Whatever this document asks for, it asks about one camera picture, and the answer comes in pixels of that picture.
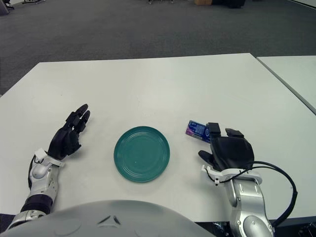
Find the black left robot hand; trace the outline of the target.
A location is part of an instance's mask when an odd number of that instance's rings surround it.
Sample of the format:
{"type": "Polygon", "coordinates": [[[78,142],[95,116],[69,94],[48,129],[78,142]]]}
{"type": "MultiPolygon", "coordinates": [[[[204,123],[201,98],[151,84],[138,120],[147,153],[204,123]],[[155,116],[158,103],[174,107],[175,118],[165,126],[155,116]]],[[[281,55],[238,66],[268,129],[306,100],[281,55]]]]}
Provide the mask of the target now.
{"type": "Polygon", "coordinates": [[[63,160],[66,156],[76,152],[81,147],[79,135],[84,131],[89,117],[90,111],[87,104],[71,112],[65,120],[65,124],[57,130],[52,138],[47,154],[54,159],[63,160]]]}

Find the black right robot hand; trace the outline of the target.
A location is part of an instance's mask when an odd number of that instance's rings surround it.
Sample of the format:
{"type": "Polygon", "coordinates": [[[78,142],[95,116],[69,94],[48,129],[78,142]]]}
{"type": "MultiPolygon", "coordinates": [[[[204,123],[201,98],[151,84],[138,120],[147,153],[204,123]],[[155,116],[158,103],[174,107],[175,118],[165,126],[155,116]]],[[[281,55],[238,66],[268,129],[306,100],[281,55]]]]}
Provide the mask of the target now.
{"type": "Polygon", "coordinates": [[[226,136],[221,135],[218,123],[209,122],[211,153],[200,150],[199,157],[217,171],[230,168],[250,169],[254,162],[254,152],[244,135],[232,128],[226,128],[226,136]]]}

